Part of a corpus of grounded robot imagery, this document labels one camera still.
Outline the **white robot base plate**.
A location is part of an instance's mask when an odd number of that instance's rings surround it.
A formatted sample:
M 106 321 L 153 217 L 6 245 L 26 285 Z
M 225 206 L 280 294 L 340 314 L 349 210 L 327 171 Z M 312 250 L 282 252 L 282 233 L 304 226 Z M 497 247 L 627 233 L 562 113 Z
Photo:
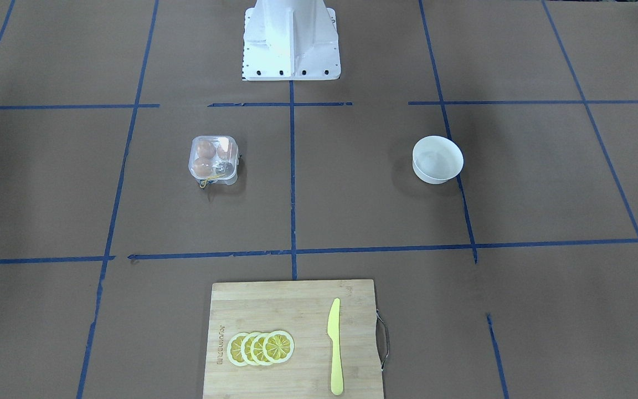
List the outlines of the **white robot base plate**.
M 324 1 L 257 1 L 245 11 L 241 78 L 246 81 L 339 79 L 335 10 Z

